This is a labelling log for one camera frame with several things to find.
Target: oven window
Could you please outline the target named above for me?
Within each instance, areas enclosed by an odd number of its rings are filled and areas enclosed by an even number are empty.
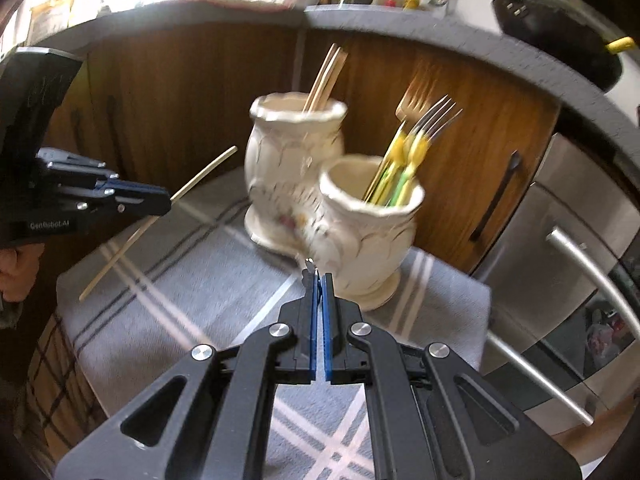
[[[640,289],[629,273],[617,265],[609,277],[640,316]],[[596,291],[555,330],[522,355],[567,391],[609,364],[633,340],[620,314]],[[523,411],[551,399],[510,363],[487,374],[485,379]]]

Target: human hand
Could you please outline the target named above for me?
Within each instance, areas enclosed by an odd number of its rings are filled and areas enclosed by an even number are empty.
[[[19,303],[30,293],[40,268],[44,244],[0,250],[0,292],[9,303]]]

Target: utensil holder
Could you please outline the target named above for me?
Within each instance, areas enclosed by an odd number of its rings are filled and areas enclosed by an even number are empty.
[[[247,232],[258,245],[296,258],[306,252],[300,226],[320,203],[320,168],[344,153],[340,124],[347,113],[335,100],[325,110],[302,112],[306,97],[290,92],[257,98],[244,159],[252,201],[244,218]]]
[[[415,213],[424,200],[416,184],[407,205],[363,202],[382,158],[345,155],[326,162],[319,177],[319,207],[301,229],[307,254],[334,277],[337,296],[361,310],[385,303],[398,288],[399,266],[415,237]]]

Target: ceramic base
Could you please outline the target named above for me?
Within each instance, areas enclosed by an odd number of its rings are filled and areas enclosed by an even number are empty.
[[[351,294],[336,290],[335,295],[338,298],[343,298],[344,300],[357,303],[361,312],[369,312],[370,310],[375,310],[389,301],[398,289],[398,285],[400,285],[400,271],[396,270],[396,272],[382,282],[382,285],[372,292],[361,296],[352,296]]]
[[[244,228],[251,240],[272,253],[282,254],[297,261],[304,259],[300,243],[287,231],[286,227],[263,222],[252,205],[244,215]]]

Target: oven door handle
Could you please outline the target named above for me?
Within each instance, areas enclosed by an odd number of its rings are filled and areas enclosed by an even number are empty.
[[[616,308],[636,340],[640,341],[638,316],[606,272],[603,272],[598,264],[558,226],[554,227],[546,236],[546,241],[582,269],[593,285],[597,286],[603,296],[609,300],[609,303]]]

